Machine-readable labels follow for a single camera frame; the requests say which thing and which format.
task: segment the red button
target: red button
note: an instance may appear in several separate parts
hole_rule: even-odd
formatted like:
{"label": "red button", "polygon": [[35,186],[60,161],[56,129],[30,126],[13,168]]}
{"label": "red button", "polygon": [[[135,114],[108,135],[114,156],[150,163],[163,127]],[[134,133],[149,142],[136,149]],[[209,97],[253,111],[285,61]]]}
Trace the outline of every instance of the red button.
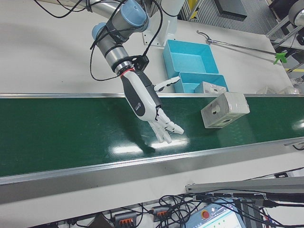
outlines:
{"label": "red button", "polygon": [[206,210],[204,210],[202,213],[201,213],[201,216],[204,218],[204,219],[208,219],[210,214],[209,212],[207,212]]}

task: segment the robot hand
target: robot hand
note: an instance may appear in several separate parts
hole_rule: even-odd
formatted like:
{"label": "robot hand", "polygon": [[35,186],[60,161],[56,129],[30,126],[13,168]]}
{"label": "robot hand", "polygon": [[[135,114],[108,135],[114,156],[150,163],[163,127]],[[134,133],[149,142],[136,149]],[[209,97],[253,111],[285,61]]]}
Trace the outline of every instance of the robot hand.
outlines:
{"label": "robot hand", "polygon": [[167,130],[178,134],[184,133],[184,130],[177,124],[173,123],[161,108],[157,109],[156,118],[148,122],[160,143],[162,143],[164,140],[167,143],[172,142]]}
{"label": "robot hand", "polygon": [[[142,71],[128,69],[121,74],[121,79],[129,105],[139,119],[148,121],[160,143],[164,140],[167,143],[172,142],[167,130],[178,134],[184,133],[184,130],[164,113],[154,85]],[[178,80],[179,78],[175,78],[169,81],[176,83]],[[165,81],[160,88],[170,84],[170,82]]]}
{"label": "robot hand", "polygon": [[166,86],[171,86],[172,84],[177,83],[179,80],[180,80],[180,77],[179,77],[179,76],[173,77],[173,78],[171,78],[171,79],[169,79],[169,80],[163,81],[163,82],[161,82],[161,83],[155,85],[155,86],[154,86],[154,90],[155,90],[156,92],[160,92],[160,91],[162,91]]}

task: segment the green handle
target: green handle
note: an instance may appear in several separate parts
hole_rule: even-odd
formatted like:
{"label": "green handle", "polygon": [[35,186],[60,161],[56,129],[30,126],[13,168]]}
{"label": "green handle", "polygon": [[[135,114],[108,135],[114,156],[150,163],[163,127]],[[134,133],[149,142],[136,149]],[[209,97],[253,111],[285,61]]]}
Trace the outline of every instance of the green handle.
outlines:
{"label": "green handle", "polygon": [[287,63],[287,59],[286,59],[285,55],[286,55],[286,52],[284,52],[284,53],[276,53],[274,64],[276,64],[279,60],[281,60],[282,63]]}

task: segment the blue plastic bin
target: blue plastic bin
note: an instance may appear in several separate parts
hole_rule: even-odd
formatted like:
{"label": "blue plastic bin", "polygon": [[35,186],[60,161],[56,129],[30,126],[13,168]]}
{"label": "blue plastic bin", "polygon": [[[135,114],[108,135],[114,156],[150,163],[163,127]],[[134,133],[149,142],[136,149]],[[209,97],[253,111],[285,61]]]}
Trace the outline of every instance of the blue plastic bin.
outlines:
{"label": "blue plastic bin", "polygon": [[195,74],[180,73],[180,80],[174,84],[175,92],[181,94],[193,94],[194,89],[201,82],[209,82],[218,86],[228,87],[223,75],[219,74]]}
{"label": "blue plastic bin", "polygon": [[168,78],[176,77],[180,72],[219,73],[210,46],[207,44],[168,40],[163,58]]}

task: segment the conveyor belt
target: conveyor belt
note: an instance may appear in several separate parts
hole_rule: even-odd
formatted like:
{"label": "conveyor belt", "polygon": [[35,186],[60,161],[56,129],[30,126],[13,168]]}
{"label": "conveyor belt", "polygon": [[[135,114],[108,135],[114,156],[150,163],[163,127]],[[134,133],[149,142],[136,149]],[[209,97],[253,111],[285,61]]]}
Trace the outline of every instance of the conveyor belt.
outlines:
{"label": "conveyor belt", "polygon": [[214,97],[163,97],[184,135],[157,143],[127,101],[112,98],[0,99],[0,177],[304,137],[304,97],[247,97],[250,114],[205,129]]}

